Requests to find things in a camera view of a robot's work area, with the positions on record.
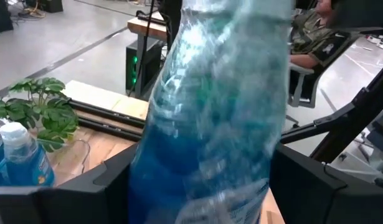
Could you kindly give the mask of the wooden side table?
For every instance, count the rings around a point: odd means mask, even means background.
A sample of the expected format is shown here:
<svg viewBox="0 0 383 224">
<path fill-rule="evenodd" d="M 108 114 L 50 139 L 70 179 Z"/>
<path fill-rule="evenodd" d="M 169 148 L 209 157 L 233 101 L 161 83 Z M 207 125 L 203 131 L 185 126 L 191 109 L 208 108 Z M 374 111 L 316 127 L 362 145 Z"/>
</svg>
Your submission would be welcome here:
<svg viewBox="0 0 383 224">
<path fill-rule="evenodd" d="M 130 19 L 127 22 L 128 30 L 141 36 L 148 34 L 150 38 L 167 41 L 166 25 L 160 13 L 154 12 L 151 16 L 151 22 L 148 22 L 147 19 L 148 17 L 145 20 L 139 17 Z"/>
</svg>

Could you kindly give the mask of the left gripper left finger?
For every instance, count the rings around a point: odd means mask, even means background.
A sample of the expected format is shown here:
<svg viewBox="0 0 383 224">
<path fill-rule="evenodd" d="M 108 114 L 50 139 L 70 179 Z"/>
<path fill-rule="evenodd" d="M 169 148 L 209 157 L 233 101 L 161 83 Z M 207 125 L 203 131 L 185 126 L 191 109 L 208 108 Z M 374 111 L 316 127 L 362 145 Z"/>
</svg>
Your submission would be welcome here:
<svg viewBox="0 0 383 224">
<path fill-rule="evenodd" d="M 38 192 L 46 224 L 127 224 L 128 176 L 137 145 L 56 187 Z"/>
</svg>

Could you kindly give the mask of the black box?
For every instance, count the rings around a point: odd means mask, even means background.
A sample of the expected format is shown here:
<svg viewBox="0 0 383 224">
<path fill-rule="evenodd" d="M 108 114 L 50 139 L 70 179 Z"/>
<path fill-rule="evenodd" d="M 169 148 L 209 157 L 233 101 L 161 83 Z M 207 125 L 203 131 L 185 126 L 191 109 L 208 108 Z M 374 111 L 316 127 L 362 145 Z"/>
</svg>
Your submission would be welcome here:
<svg viewBox="0 0 383 224">
<path fill-rule="evenodd" d="M 38 8 L 49 13 L 64 11 L 62 0 L 38 0 Z"/>
<path fill-rule="evenodd" d="M 8 11 L 5 0 L 0 0 L 0 33 L 13 30 L 11 13 Z"/>
</svg>

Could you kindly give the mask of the black computer tower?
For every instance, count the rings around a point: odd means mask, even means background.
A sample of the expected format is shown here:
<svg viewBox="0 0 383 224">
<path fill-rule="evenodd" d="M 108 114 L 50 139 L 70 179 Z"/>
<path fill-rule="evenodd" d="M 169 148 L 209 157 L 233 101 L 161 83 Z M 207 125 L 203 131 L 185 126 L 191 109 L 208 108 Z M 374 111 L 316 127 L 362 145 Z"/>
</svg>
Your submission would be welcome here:
<svg viewBox="0 0 383 224">
<path fill-rule="evenodd" d="M 141 81 L 137 82 L 136 71 L 139 69 L 138 58 L 136 56 L 138 41 L 134 41 L 126 47 L 126 92 L 132 91 L 131 96 L 148 101 L 153 85 L 161 69 L 161 56 L 164 42 L 149 38 L 147 41 L 147 51 L 141 67 Z"/>
</svg>

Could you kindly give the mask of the person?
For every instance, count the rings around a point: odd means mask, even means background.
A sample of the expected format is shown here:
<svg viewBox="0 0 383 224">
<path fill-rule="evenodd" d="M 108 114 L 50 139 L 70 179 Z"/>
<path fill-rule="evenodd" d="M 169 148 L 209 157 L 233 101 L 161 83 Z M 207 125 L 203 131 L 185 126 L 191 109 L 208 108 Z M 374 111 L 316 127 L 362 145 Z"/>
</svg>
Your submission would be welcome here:
<svg viewBox="0 0 383 224">
<path fill-rule="evenodd" d="M 340 1 L 318 0 L 314 9 L 295 16 L 291 63 L 307 69 L 323 69 L 346 48 L 352 34 L 327 28 L 327 22 Z"/>
</svg>

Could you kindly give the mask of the grey office chair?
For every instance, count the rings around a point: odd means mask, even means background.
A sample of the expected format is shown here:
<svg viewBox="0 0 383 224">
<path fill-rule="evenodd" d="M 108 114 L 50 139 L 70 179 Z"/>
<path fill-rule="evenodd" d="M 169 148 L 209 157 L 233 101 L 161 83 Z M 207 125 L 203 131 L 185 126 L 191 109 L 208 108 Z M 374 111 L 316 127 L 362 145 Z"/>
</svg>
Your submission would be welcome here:
<svg viewBox="0 0 383 224">
<path fill-rule="evenodd" d="M 303 68 L 289 62 L 290 72 L 297 74 L 298 81 L 290 80 L 288 104 L 294 108 L 299 106 L 314 108 L 319 80 L 323 74 L 315 73 L 313 69 Z"/>
</svg>

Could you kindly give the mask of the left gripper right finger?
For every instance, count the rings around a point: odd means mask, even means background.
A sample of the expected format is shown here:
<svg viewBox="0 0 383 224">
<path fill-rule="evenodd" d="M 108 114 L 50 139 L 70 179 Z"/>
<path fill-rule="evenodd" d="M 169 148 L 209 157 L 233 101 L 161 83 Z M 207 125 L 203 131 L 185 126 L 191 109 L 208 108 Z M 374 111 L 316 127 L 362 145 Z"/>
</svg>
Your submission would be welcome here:
<svg viewBox="0 0 383 224">
<path fill-rule="evenodd" d="M 276 146 L 270 189 L 285 224 L 330 224 L 336 194 L 347 184 L 327 168 L 283 144 Z"/>
</svg>

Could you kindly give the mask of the potted green plant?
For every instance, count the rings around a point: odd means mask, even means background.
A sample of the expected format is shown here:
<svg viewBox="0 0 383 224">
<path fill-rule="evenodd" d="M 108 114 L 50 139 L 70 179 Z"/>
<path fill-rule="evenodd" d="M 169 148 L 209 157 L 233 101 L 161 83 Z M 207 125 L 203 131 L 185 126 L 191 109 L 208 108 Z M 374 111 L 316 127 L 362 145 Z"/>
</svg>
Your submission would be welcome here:
<svg viewBox="0 0 383 224">
<path fill-rule="evenodd" d="M 73 139 L 78 116 L 69 105 L 56 78 L 26 78 L 9 87 L 9 93 L 25 93 L 25 98 L 0 97 L 0 119 L 21 123 L 47 152 L 63 148 Z"/>
</svg>

